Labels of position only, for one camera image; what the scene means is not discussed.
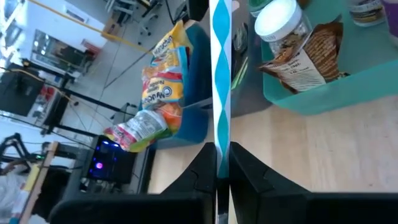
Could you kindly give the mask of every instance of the white jar lid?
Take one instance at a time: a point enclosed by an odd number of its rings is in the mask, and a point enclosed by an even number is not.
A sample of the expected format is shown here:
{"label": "white jar lid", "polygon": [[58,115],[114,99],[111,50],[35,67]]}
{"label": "white jar lid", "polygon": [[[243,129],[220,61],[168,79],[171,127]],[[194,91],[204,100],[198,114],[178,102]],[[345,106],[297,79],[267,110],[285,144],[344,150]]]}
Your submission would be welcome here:
{"label": "white jar lid", "polygon": [[254,30],[266,42],[283,39],[299,24],[302,10],[296,0],[273,0],[257,16]]}

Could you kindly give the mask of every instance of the jar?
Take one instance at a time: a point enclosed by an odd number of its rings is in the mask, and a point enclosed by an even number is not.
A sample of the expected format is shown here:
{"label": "jar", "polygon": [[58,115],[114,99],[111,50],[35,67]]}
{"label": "jar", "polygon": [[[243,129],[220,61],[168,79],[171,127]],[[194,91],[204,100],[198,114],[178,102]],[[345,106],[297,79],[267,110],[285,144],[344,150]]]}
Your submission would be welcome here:
{"label": "jar", "polygon": [[278,56],[307,38],[311,24],[296,0],[273,0],[258,15],[254,30]]}
{"label": "jar", "polygon": [[272,0],[249,0],[249,10],[253,17],[257,17],[261,10]]}
{"label": "jar", "polygon": [[398,47],[398,0],[382,0],[392,42]]}
{"label": "jar", "polygon": [[384,11],[380,0],[348,0],[349,13],[354,23],[369,27],[384,22]]}

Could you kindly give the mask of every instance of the glass jar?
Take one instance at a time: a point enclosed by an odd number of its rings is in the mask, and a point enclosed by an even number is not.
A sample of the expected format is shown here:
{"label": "glass jar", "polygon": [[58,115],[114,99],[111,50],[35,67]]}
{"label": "glass jar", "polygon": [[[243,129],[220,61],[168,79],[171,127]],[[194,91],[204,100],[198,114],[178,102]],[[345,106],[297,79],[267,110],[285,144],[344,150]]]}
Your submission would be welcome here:
{"label": "glass jar", "polygon": [[258,15],[256,33],[269,43],[275,56],[302,43],[311,33],[311,24],[296,0],[274,0]]}
{"label": "glass jar", "polygon": [[354,23],[369,27],[384,22],[384,10],[380,0],[348,0],[349,13]]}

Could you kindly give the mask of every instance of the brown snack bag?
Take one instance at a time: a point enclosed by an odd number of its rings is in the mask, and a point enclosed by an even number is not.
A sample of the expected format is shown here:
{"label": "brown snack bag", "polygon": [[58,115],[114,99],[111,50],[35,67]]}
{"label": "brown snack bag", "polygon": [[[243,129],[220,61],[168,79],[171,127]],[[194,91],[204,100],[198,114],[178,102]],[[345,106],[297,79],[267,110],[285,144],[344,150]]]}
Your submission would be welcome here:
{"label": "brown snack bag", "polygon": [[340,77],[337,57],[342,37],[340,22],[317,25],[307,40],[285,49],[259,69],[279,78],[294,93],[324,85]]}

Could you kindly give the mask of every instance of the blue and white striped pole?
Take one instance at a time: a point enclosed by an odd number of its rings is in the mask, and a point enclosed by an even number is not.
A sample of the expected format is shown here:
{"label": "blue and white striped pole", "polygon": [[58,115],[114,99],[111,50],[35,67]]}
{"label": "blue and white striped pole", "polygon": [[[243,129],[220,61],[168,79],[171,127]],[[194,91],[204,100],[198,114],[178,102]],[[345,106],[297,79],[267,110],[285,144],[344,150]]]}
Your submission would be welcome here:
{"label": "blue and white striped pole", "polygon": [[209,0],[213,118],[219,178],[218,223],[228,222],[232,0]]}

